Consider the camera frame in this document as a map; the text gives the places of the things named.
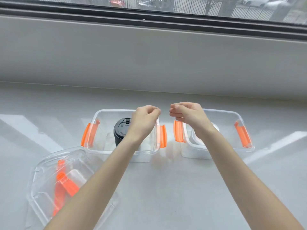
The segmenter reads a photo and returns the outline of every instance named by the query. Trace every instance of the clear plastic container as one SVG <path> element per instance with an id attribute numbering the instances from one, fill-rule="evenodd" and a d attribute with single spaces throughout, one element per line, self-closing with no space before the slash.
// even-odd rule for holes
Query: clear plastic container
<path id="1" fill-rule="evenodd" d="M 27 199 L 45 226 L 94 174 L 82 147 L 49 154 L 32 170 Z M 118 203 L 117 193 L 109 201 L 95 229 L 99 229 Z"/>
<path id="2" fill-rule="evenodd" d="M 86 153 L 95 154 L 105 161 L 116 148 L 114 126 L 122 118 L 131 118 L 135 110 L 105 109 L 96 112 L 93 120 L 84 131 L 81 146 Z M 140 148 L 133 155 L 131 162 L 149 162 L 160 148 L 166 147 L 165 126 L 160 126 L 159 119 L 152 132 L 144 139 Z"/>
<path id="3" fill-rule="evenodd" d="M 233 149 L 243 157 L 254 151 L 251 139 L 241 116 L 233 111 L 203 109 L 213 126 L 227 139 Z M 175 140 L 182 142 L 181 154 L 187 158 L 212 159 L 205 144 L 188 124 L 174 122 Z"/>

